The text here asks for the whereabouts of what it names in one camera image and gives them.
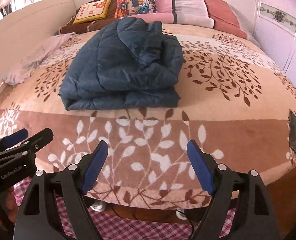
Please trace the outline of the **person's left hand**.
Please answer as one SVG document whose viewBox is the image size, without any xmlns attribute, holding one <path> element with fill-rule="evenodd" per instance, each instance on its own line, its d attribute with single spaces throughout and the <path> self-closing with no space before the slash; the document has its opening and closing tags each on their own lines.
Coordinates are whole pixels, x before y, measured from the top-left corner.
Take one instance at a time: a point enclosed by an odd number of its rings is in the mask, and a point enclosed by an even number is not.
<svg viewBox="0 0 296 240">
<path fill-rule="evenodd" d="M 7 216 L 8 219 L 15 224 L 16 218 L 17 218 L 17 213 L 18 213 L 18 206 L 16 203 L 16 198 L 13 195 L 14 192 L 14 187 L 10 187 L 7 190 L 7 197 L 5 200 L 5 206 L 7 208 Z"/>
</svg>

